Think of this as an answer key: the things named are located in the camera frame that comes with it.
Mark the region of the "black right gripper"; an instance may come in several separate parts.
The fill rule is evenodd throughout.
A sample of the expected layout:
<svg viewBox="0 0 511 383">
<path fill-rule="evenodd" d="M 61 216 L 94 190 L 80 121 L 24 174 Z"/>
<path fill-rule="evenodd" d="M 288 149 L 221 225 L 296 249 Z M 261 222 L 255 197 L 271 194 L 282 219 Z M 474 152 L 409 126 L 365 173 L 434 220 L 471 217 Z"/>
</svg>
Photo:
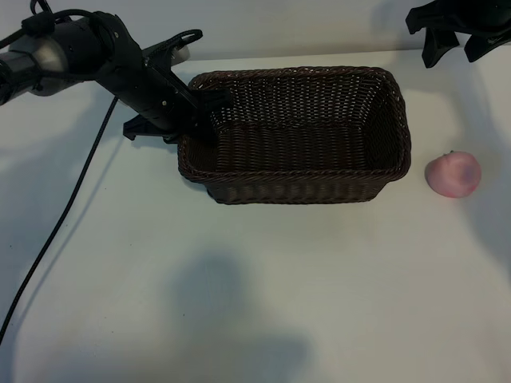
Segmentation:
<svg viewBox="0 0 511 383">
<path fill-rule="evenodd" d="M 422 60 L 433 68 L 452 48 L 460 45 L 455 32 L 476 35 L 465 44 L 465 55 L 475 62 L 511 41 L 510 1 L 437 0 L 412 8 L 406 16 L 410 34 L 426 29 Z"/>
</svg>

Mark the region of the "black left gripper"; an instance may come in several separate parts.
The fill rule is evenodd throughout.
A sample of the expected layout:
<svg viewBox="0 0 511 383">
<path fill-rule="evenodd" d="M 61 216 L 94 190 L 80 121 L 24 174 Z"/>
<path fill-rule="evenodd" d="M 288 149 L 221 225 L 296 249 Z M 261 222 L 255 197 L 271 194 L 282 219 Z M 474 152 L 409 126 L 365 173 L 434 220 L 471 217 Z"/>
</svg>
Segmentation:
<svg viewBox="0 0 511 383">
<path fill-rule="evenodd" d="M 161 136 L 173 142 L 190 136 L 215 145 L 217 135 L 209 117 L 232 105 L 228 89 L 191 90 L 172 72 L 172 51 L 203 37 L 201 30 L 186 30 L 142 49 L 116 15 L 96 12 L 98 37 L 111 51 L 113 69 L 97 82 L 138 113 L 125 125 L 126 137 Z"/>
</svg>

